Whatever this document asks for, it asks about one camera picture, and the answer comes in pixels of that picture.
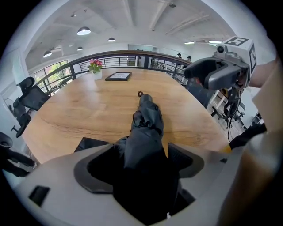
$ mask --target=flower pot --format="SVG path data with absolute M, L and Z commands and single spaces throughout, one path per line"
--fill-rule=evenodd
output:
M 102 71 L 101 70 L 100 70 L 100 72 L 93 73 L 93 75 L 94 75 L 94 80 L 102 79 Z

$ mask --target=wooden table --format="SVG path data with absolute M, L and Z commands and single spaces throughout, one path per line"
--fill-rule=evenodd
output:
M 164 120 L 162 139 L 218 151 L 227 145 L 219 126 L 184 87 L 164 72 L 104 69 L 103 78 L 85 74 L 63 87 L 32 118 L 23 138 L 40 163 L 73 153 L 83 137 L 116 142 L 130 134 L 138 91 L 150 94 Z M 132 72 L 128 82 L 105 81 L 115 72 Z

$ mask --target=white ceiling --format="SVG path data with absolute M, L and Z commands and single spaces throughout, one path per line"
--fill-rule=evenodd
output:
M 169 7 L 169 2 L 176 7 Z M 60 10 L 60 16 L 53 18 L 28 53 L 27 62 L 33 62 L 27 63 L 28 68 L 44 62 L 42 56 L 50 48 L 62 46 L 64 55 L 75 54 L 78 46 L 86 49 L 107 44 L 106 35 L 117 35 L 116 43 L 147 44 L 143 38 L 139 40 L 136 32 L 129 32 L 132 30 L 138 30 L 142 34 L 139 37 L 170 37 L 180 45 L 203 39 L 221 41 L 234 35 L 228 24 L 201 0 L 70 0 Z M 82 26 L 92 32 L 78 36 Z M 159 42 L 150 44 L 158 47 Z

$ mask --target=black office chair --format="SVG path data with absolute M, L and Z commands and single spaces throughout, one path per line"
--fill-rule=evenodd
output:
M 188 90 L 193 96 L 205 107 L 207 108 L 210 99 L 214 95 L 214 90 L 207 90 L 198 84 L 194 79 L 189 79 L 186 85 L 186 90 Z
M 38 111 L 42 105 L 50 98 L 38 86 L 33 86 L 29 91 L 19 98 L 22 105 Z
M 14 107 L 14 115 L 21 127 L 19 130 L 17 130 L 14 125 L 11 131 L 15 130 L 17 132 L 16 138 L 18 138 L 25 131 L 27 125 L 31 121 L 31 117 L 29 116 L 28 113 L 26 113 L 26 108 L 20 103 L 19 98 L 15 100 L 15 102 L 13 103 L 13 107 Z
M 226 121 L 226 124 L 227 124 L 226 129 L 228 129 L 230 118 L 227 117 L 225 114 L 222 114 L 221 112 L 217 111 L 217 109 L 215 107 L 212 107 L 212 109 L 213 109 L 213 112 L 211 113 L 211 117 L 213 117 L 214 115 L 217 115 L 218 119 L 224 119 Z
M 21 81 L 17 86 L 21 88 L 21 91 L 23 94 L 28 93 L 29 89 L 34 85 L 34 78 L 33 77 L 27 77 L 23 81 Z
M 241 107 L 243 109 L 242 112 L 239 111 L 239 109 L 237 110 L 237 112 L 239 113 L 239 115 L 235 115 L 234 120 L 241 120 L 241 118 L 245 115 L 244 111 L 246 109 L 245 105 L 243 103 L 239 104 L 239 107 Z
M 19 102 L 27 108 L 38 111 L 42 105 L 50 98 L 38 86 L 33 86 L 34 78 L 28 77 L 20 82 L 23 95 L 19 98 Z

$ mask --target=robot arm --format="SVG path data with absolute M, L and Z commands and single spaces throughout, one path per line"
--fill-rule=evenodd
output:
M 200 59 L 187 66 L 187 79 L 197 77 L 210 90 L 241 89 L 249 85 L 256 67 L 252 39 L 232 37 L 217 46 L 212 57 Z

